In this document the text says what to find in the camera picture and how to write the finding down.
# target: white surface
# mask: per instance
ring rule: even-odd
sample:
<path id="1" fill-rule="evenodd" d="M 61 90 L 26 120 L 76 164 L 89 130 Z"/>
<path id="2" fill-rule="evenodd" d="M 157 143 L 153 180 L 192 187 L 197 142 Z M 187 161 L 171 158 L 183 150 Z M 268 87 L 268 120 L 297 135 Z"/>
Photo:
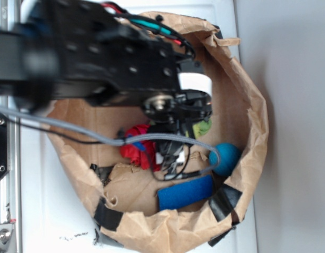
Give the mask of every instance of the white surface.
<path id="1" fill-rule="evenodd" d="M 24 0 L 22 14 L 29 2 Z M 206 18 L 222 28 L 223 36 L 236 36 L 231 0 L 117 2 L 133 13 L 158 10 Z M 23 252 L 132 252 L 93 245 L 94 222 L 76 196 L 44 134 L 22 128 L 21 151 Z M 203 244 L 191 252 L 256 253 L 253 203 L 244 222 L 218 245 L 211 248 Z"/>
<path id="2" fill-rule="evenodd" d="M 180 87 L 182 90 L 198 90 L 212 97 L 212 81 L 209 77 L 199 73 L 180 73 Z"/>
<path id="3" fill-rule="evenodd" d="M 325 252 L 325 0 L 236 4 L 241 61 L 270 117 L 259 252 Z"/>

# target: paper bag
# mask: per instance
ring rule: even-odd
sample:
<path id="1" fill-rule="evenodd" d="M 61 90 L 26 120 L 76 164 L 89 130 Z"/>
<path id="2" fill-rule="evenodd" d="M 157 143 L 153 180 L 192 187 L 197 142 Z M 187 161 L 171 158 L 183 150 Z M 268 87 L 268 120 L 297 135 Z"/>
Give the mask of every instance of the paper bag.
<path id="1" fill-rule="evenodd" d="M 198 18 L 157 12 L 144 15 L 155 18 L 158 14 L 165 25 L 190 41 L 196 59 L 213 81 L 212 127 L 200 140 L 211 145 L 230 142 L 243 150 L 233 174 L 196 207 L 158 212 L 157 189 L 177 182 L 154 181 L 150 171 L 129 165 L 117 147 L 82 145 L 55 135 L 50 138 L 78 197 L 104 235 L 139 252 L 179 253 L 207 241 L 214 244 L 244 219 L 267 153 L 268 116 L 263 96 L 239 61 L 231 58 L 228 46 L 237 45 L 239 39 L 219 39 L 219 30 Z M 92 108 L 81 100 L 58 101 L 49 117 L 111 138 L 116 138 L 120 128 L 148 121 L 138 108 Z M 208 165 L 207 150 L 194 147 L 191 152 L 190 169 Z M 115 166 L 106 187 L 89 168 L 91 163 Z"/>

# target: foam ball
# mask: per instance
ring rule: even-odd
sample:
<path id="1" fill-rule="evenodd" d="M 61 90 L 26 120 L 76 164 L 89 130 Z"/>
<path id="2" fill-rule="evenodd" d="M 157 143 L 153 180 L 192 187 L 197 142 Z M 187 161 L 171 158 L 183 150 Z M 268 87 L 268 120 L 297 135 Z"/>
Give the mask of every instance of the foam ball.
<path id="1" fill-rule="evenodd" d="M 214 172 L 219 176 L 229 177 L 241 158 L 242 152 L 230 143 L 218 144 L 216 148 L 221 156 L 221 162 Z M 217 157 L 212 151 L 209 154 L 209 162 L 211 165 L 217 163 Z"/>

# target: black metal bracket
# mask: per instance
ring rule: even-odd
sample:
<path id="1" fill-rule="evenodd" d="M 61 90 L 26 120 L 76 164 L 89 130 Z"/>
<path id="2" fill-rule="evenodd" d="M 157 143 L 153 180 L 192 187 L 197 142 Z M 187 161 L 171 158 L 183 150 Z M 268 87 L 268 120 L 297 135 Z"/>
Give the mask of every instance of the black metal bracket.
<path id="1" fill-rule="evenodd" d="M 0 180 L 8 173 L 7 118 L 0 114 Z"/>

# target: red cloth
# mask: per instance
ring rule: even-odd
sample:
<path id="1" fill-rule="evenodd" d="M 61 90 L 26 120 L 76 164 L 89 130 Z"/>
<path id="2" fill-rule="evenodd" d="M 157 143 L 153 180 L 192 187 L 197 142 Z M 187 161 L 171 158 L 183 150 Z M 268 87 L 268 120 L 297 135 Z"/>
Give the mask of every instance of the red cloth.
<path id="1" fill-rule="evenodd" d="M 147 133 L 149 127 L 150 125 L 145 124 L 136 125 L 129 129 L 126 132 L 125 136 L 128 137 L 129 135 L 136 136 L 145 134 Z M 146 148 L 146 151 L 152 160 L 152 163 L 154 165 L 153 171 L 159 171 L 160 165 L 156 164 L 155 160 L 155 144 L 152 141 L 142 141 L 141 144 Z M 132 144 L 122 146 L 120 148 L 120 154 L 122 157 L 131 158 L 131 163 L 134 163 L 137 166 L 141 166 L 141 168 L 144 170 L 150 167 L 150 163 L 145 153 L 143 151 L 140 151 L 136 146 Z"/>

